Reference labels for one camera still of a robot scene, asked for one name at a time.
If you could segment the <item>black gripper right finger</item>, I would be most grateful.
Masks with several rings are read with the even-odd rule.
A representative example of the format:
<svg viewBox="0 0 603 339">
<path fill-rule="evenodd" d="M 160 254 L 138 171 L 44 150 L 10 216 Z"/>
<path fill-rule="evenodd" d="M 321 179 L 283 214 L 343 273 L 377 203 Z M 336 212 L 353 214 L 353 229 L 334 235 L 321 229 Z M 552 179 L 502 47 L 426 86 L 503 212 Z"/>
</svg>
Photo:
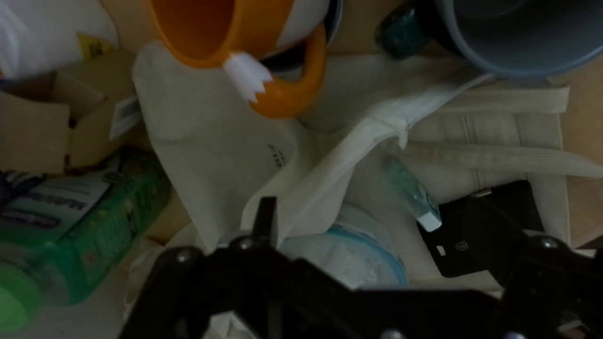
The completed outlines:
<svg viewBox="0 0 603 339">
<path fill-rule="evenodd" d="M 522 243 L 545 226 L 528 180 L 515 180 L 439 207 L 443 224 L 424 233 L 424 244 L 443 276 L 488 271 L 511 275 Z"/>
</svg>

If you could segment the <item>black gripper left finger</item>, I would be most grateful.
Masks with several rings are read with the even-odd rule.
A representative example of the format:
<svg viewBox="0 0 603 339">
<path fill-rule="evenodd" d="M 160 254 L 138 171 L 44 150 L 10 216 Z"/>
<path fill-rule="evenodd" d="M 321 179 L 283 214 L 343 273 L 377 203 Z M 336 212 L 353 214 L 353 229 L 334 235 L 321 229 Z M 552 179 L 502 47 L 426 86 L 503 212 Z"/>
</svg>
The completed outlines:
<svg viewBox="0 0 603 339">
<path fill-rule="evenodd" d="M 277 197 L 275 195 L 262 197 L 258 203 L 255 224 L 253 224 L 253 239 L 258 244 L 274 243 L 275 216 L 277 216 Z"/>
</svg>

